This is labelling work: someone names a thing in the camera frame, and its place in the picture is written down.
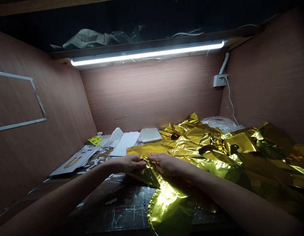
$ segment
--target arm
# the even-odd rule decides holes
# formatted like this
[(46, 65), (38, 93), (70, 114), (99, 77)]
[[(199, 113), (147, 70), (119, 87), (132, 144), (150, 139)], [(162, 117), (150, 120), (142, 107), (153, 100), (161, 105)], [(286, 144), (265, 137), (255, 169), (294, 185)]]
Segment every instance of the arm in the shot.
[(62, 185), (0, 227), (0, 235), (46, 235), (110, 174), (143, 169), (138, 155), (114, 158)]
[(148, 156), (162, 175), (180, 176), (210, 196), (249, 235), (301, 235), (303, 224), (294, 216), (248, 191), (193, 164), (165, 153)]

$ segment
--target hand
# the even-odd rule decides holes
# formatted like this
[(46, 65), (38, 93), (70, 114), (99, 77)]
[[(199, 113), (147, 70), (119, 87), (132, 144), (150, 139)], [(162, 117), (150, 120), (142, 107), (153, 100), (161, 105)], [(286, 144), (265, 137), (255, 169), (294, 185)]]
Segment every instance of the hand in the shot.
[(188, 164), (166, 153), (150, 154), (148, 159), (156, 164), (156, 169), (164, 176), (180, 176)]
[(146, 162), (141, 162), (137, 154), (109, 159), (104, 163), (111, 168), (112, 174), (131, 173), (136, 169), (144, 169), (146, 166)]

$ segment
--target dark work surface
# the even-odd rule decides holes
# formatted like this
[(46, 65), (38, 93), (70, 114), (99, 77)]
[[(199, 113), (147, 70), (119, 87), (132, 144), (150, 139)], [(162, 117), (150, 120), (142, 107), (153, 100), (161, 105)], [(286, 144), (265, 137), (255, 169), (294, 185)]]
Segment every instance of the dark work surface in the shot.
[[(102, 191), (105, 193), (99, 191), (96, 194), (102, 193), (106, 197), (92, 206), (92, 213), (64, 224), (54, 232), (56, 235), (68, 232), (68, 229), (71, 229), (71, 233), (76, 235), (98, 233), (109, 235), (113, 233), (115, 235), (117, 233), (123, 234), (125, 231), (150, 233), (147, 211), (156, 189), (149, 189), (147, 185), (128, 176), (118, 177), (116, 180), (110, 179), (102, 185)], [(118, 189), (120, 186), (123, 187), (116, 192), (112, 192), (113, 189)], [(117, 200), (114, 203), (105, 205), (105, 202), (115, 198)], [(209, 213), (199, 208), (196, 209), (192, 221), (192, 231), (233, 228), (237, 228), (237, 225), (222, 210), (218, 213)]]
[[(92, 159), (107, 154), (94, 156)], [(74, 173), (54, 176), (50, 180), (41, 183), (21, 201), (9, 207), (0, 216), (0, 225), (4, 224), (18, 212), (37, 201), (39, 198), (79, 176), (78, 169)], [(77, 207), (51, 235), (90, 235), (90, 234), (125, 234), (131, 235), (145, 233), (150, 234), (147, 211), (155, 188), (137, 181), (123, 173), (112, 176), (109, 180), (100, 184)], [(107, 201), (117, 198), (111, 204)], [(209, 213), (199, 208), (196, 209), (192, 231), (237, 229), (237, 225), (230, 217), (220, 210), (217, 213)]]

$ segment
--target electrical outlet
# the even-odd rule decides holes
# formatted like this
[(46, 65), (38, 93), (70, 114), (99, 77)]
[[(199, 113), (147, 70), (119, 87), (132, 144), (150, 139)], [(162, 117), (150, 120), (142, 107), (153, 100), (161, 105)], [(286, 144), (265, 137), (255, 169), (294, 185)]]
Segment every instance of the electrical outlet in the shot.
[(228, 75), (227, 74), (215, 75), (213, 79), (213, 87), (225, 86), (227, 84), (225, 77), (227, 78)]

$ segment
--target forearm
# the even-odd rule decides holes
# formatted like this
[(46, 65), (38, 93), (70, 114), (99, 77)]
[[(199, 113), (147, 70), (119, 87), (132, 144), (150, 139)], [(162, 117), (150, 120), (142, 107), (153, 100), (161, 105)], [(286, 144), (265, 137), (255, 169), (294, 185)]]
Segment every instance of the forearm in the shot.
[(4, 235), (44, 235), (56, 227), (112, 173), (105, 163), (69, 181), (0, 227)]
[(180, 175), (209, 195), (250, 235), (298, 235), (303, 225), (277, 206), (228, 180), (186, 163)]

